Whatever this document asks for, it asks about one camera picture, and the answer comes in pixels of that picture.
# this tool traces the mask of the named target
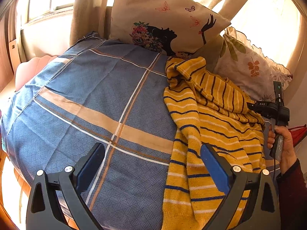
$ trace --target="sweater sleeve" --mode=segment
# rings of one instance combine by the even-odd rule
[[[296,162],[283,174],[277,176],[279,190],[279,208],[281,229],[287,229],[293,218],[307,203],[307,188],[300,161]]]

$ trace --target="human hand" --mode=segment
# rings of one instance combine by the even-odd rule
[[[275,132],[284,137],[284,146],[281,153],[281,160],[279,163],[281,174],[283,175],[295,162],[296,155],[293,148],[293,141],[291,133],[284,126],[275,126]],[[271,127],[269,131],[267,147],[271,149],[275,142],[276,134],[272,132]]]

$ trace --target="floral pillow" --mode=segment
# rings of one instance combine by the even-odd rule
[[[287,68],[265,57],[261,48],[247,40],[246,36],[228,27],[220,58],[213,73],[229,78],[253,100],[274,101],[273,81],[282,83],[285,90],[293,76]]]
[[[229,25],[193,0],[114,0],[109,39],[187,58]]]

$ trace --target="red bag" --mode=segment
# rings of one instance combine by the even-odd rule
[[[291,132],[292,135],[293,147],[297,146],[307,136],[306,124],[304,126],[293,127],[288,130]]]

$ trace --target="gray handle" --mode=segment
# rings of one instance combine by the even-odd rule
[[[284,137],[280,134],[277,134],[275,137],[275,143],[270,152],[270,157],[274,158],[274,152],[276,151],[275,159],[280,162],[283,146],[284,146]]]

